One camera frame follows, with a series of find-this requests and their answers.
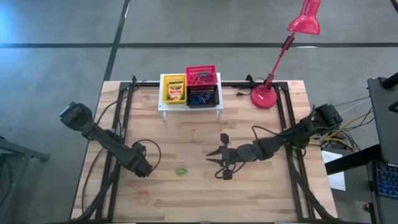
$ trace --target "concrete floor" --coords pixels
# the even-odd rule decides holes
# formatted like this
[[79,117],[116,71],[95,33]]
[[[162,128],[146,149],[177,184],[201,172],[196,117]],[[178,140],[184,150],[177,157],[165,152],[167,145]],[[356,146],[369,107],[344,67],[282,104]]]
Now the concrete floor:
[[[123,4],[124,0],[0,0],[0,46],[113,43]],[[281,43],[300,8],[297,0],[132,0],[121,42]],[[321,36],[297,34],[295,42],[397,42],[398,13],[389,0],[324,0],[318,19]],[[265,77],[279,52],[280,48],[119,49],[110,79],[130,80],[135,74],[139,80],[157,80],[160,73],[183,72],[199,64],[217,65],[224,80],[241,80],[247,74]],[[32,161],[19,208],[12,214],[14,223],[68,219],[87,141],[67,129],[58,114],[71,101],[96,108],[110,53],[111,48],[0,48],[0,135],[51,153],[46,164]],[[397,55],[397,47],[291,48],[276,79],[304,80],[311,104],[337,104],[367,96],[366,79],[395,73]],[[370,107],[363,104],[344,113],[343,119]],[[378,143],[374,123],[352,133],[361,147]],[[355,212],[345,208],[358,203],[337,197],[339,216],[355,221]]]

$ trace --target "lamp base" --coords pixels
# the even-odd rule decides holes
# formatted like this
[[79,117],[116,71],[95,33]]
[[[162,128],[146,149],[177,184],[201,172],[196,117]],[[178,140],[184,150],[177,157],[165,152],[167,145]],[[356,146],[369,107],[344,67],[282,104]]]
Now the lamp base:
[[273,88],[269,91],[262,91],[265,89],[264,85],[258,86],[251,92],[251,101],[254,106],[261,109],[269,109],[276,104],[276,92]]

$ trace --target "table leg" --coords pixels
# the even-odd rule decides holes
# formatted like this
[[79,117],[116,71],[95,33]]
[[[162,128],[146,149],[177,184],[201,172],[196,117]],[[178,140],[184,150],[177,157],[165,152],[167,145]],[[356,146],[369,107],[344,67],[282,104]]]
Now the table leg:
[[217,110],[217,119],[221,118],[222,112],[223,112],[223,110]]
[[33,149],[28,149],[24,146],[14,144],[12,142],[7,141],[5,138],[1,136],[0,136],[0,149],[14,153],[22,153],[29,157],[38,158],[40,159],[41,162],[47,162],[50,157],[50,154],[44,154]]
[[162,112],[162,119],[165,121],[166,120],[166,111]]

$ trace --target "wooden table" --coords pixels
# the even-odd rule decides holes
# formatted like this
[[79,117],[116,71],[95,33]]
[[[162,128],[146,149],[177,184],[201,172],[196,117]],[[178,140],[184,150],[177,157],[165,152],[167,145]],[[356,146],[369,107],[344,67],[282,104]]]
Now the wooden table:
[[[96,116],[115,101],[120,82],[104,82]],[[288,81],[297,121],[307,116],[310,105],[303,81]],[[122,168],[116,199],[115,222],[274,222],[296,221],[285,148],[266,161],[247,163],[233,180],[215,179],[219,165],[206,161],[205,154],[221,145],[220,133],[230,136],[231,147],[251,143],[251,126],[256,124],[280,131],[277,106],[269,110],[256,108],[248,96],[237,97],[236,89],[223,87],[224,110],[219,121],[215,111],[174,112],[162,121],[157,111],[159,89],[142,87],[134,93],[126,144],[151,139],[162,150],[158,168],[148,178],[138,178]],[[114,107],[105,113],[100,126],[110,129]],[[259,137],[272,136],[258,131]],[[147,143],[147,160],[155,164],[157,148]],[[101,146],[90,142],[77,191],[72,218],[81,214],[81,190],[88,169]],[[95,164],[86,188],[85,206],[100,188],[105,151]],[[304,157],[310,188],[334,217],[336,208],[319,147],[307,147]],[[184,166],[188,173],[175,174]],[[305,203],[300,194],[303,209]]]

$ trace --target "red basket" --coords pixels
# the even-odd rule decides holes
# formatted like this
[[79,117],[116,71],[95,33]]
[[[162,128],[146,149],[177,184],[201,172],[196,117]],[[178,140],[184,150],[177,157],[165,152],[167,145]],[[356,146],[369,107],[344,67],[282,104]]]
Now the red basket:
[[216,84],[216,65],[200,65],[187,67],[187,86]]

